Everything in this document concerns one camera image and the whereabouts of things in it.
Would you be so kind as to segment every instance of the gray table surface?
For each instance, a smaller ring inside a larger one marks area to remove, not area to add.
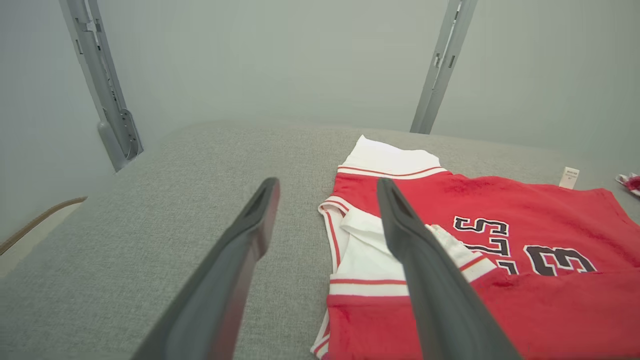
[[[613,180],[621,169],[553,151],[373,129],[191,126],[91,194],[0,282],[0,354],[126,359],[260,182],[277,176],[273,240],[253,276],[236,358],[312,359],[331,272],[316,209],[361,134],[425,149],[469,177],[557,184],[574,167],[576,189],[612,191],[640,222],[640,200]]]

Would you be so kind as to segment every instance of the red jersey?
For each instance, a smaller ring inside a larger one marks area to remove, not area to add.
[[[469,179],[426,151],[362,136],[319,207],[333,261],[319,358],[422,359],[404,272],[384,240],[379,177],[433,224],[524,357],[640,356],[640,227],[610,192]]]

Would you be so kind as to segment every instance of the white label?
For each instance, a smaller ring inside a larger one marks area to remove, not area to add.
[[[565,167],[564,173],[562,174],[562,179],[560,179],[561,188],[573,189],[576,180],[578,180],[578,174],[580,170],[576,168]]]

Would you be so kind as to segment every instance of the white stripe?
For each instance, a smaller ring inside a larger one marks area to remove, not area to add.
[[[324,344],[320,350],[318,350],[318,353],[316,354],[317,358],[322,360],[322,357],[327,353],[327,351],[329,351],[329,343]]]
[[[425,225],[429,231],[440,242],[442,248],[451,257],[454,264],[458,268],[461,268],[468,264],[470,261],[482,256],[479,252],[472,252],[465,244],[461,243],[453,235],[449,234],[445,229],[442,229],[439,225]]]
[[[402,179],[402,180],[420,179],[423,177],[431,176],[439,172],[445,172],[445,171],[447,171],[447,169],[438,167],[438,168],[434,168],[434,169],[431,169],[425,172],[420,172],[418,174],[413,174],[413,175],[387,175],[387,174],[379,174],[377,172],[371,172],[370,170],[366,170],[363,168],[359,168],[358,170],[354,170],[352,168],[338,168],[338,172],[341,172],[343,174],[387,177],[389,179]]]
[[[331,334],[327,334],[326,336],[323,336],[322,338],[320,338],[320,339],[316,340],[316,342],[314,343],[314,346],[312,346],[312,347],[311,347],[311,352],[316,351],[316,348],[317,348],[320,344],[324,343],[324,341],[325,341],[325,340],[327,340],[327,339],[329,338],[329,336],[330,336],[330,335],[331,335]]]
[[[351,273],[337,273],[329,275],[330,280],[334,279],[350,279],[350,280],[400,280],[405,281],[404,273],[402,274],[394,274],[394,273],[385,273],[385,274],[358,274],[357,278],[353,277],[354,274]]]
[[[311,348],[311,351],[313,351],[316,348],[316,346],[320,345],[320,343],[323,342],[323,340],[326,338],[326,336],[323,337],[323,335],[327,326],[329,326],[329,310],[328,309],[324,312],[322,325],[320,325],[320,331],[318,331],[318,336],[316,336],[316,341],[314,342],[314,346]]]
[[[330,284],[329,295],[409,296],[409,289],[399,284]]]
[[[491,262],[491,260],[484,258],[471,265],[470,267],[464,269],[464,271],[462,271],[462,276],[464,276],[468,282],[472,282],[480,276],[495,269],[495,267],[496,266]]]

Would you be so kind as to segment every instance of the metal frame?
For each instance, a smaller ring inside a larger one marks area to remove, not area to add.
[[[477,0],[449,0],[411,125],[412,133],[429,134],[431,132],[451,74],[460,58],[460,49],[465,41],[476,4]]]
[[[98,132],[118,171],[143,148],[125,105],[97,0],[60,0],[60,6],[98,110]]]

